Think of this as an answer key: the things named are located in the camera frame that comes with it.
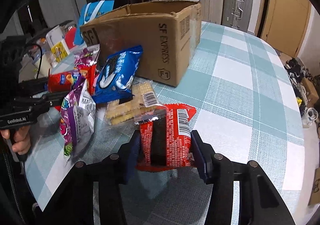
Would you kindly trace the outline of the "person's left hand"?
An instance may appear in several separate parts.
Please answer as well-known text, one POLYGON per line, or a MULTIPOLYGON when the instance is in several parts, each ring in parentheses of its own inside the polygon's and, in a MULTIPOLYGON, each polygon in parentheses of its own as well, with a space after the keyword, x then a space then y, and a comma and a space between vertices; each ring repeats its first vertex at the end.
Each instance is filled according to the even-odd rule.
POLYGON ((9 147, 12 153, 25 155, 28 153, 31 142, 29 134, 30 126, 20 127, 13 135, 14 143, 9 147))

